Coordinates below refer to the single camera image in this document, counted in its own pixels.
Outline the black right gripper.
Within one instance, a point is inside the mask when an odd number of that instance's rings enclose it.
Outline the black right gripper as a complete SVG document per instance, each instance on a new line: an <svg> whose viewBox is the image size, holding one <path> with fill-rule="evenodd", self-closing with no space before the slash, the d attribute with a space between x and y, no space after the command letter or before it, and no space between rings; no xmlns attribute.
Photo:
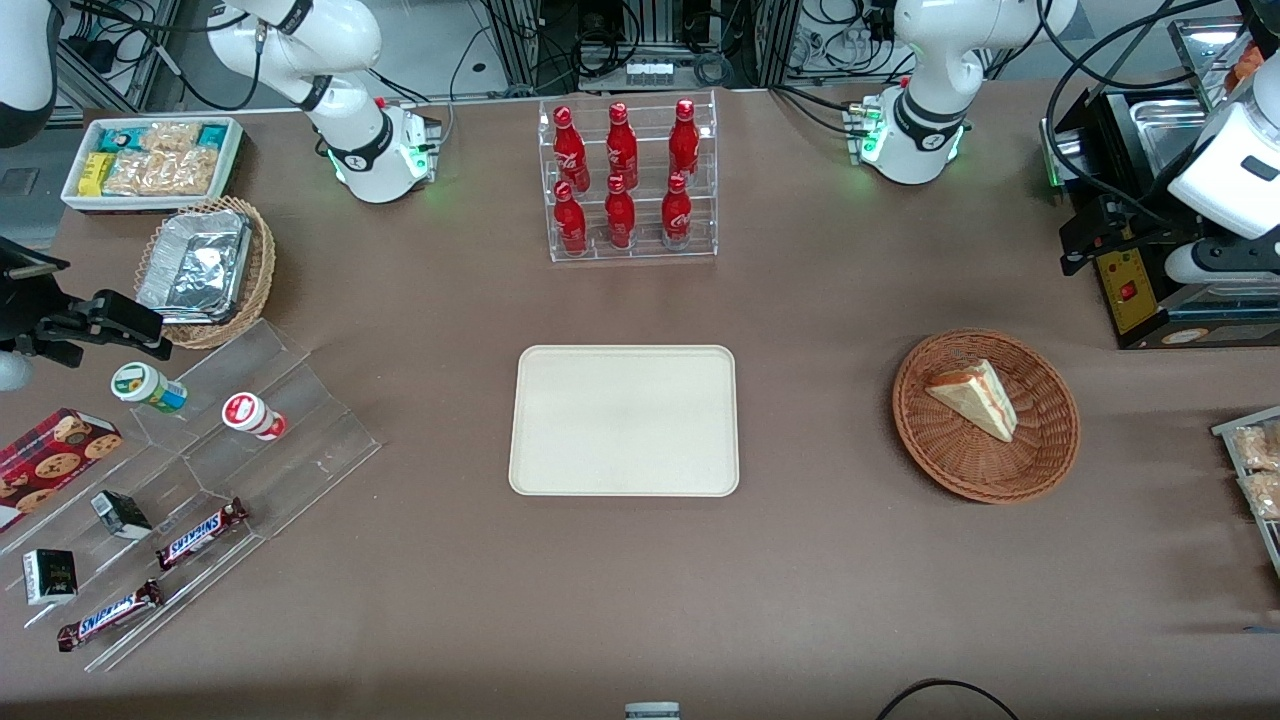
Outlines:
<svg viewBox="0 0 1280 720"><path fill-rule="evenodd" d="M82 343L119 345L166 361L173 342L163 337L163 318L114 290L92 299L67 295L55 274L70 264L1 238L1 342L28 357L79 368ZM45 319L45 332L33 332Z"/></svg>

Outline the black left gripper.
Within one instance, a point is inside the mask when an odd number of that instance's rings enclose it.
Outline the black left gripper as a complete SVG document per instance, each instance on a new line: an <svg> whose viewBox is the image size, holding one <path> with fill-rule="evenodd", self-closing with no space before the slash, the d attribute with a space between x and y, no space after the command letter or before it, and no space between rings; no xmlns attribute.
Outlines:
<svg viewBox="0 0 1280 720"><path fill-rule="evenodd" d="M1166 263L1175 250L1212 236L1216 227L1170 193L1139 196L1135 206L1114 193L1091 200L1091 232L1060 231L1062 275L1075 275L1110 252L1128 251L1143 263Z"/></svg>

